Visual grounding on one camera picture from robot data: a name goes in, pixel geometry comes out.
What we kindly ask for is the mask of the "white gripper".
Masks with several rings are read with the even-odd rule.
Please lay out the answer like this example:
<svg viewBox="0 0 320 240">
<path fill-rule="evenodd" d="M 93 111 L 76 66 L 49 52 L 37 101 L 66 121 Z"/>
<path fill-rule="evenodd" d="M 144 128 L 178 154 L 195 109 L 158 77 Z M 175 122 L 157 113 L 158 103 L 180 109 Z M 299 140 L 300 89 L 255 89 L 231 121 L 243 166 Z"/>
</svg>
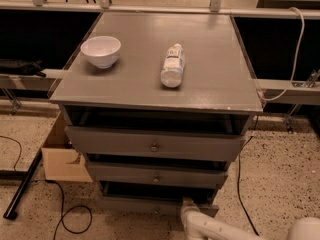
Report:
<svg viewBox="0 0 320 240">
<path fill-rule="evenodd" d="M 196 229 L 201 222 L 201 212 L 191 198 L 183 198 L 181 221 L 185 229 Z"/>
</svg>

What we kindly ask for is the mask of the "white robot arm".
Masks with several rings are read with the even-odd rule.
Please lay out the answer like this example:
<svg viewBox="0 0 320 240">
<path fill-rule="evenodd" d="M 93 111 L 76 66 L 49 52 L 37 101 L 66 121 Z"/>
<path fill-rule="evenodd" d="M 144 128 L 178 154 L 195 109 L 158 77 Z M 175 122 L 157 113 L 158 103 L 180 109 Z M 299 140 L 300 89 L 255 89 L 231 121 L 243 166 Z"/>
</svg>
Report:
<svg viewBox="0 0 320 240">
<path fill-rule="evenodd" d="M 190 198 L 183 199 L 180 216 L 188 240 L 267 240 L 202 213 Z M 320 240 L 320 219 L 296 220 L 285 240 Z"/>
</svg>

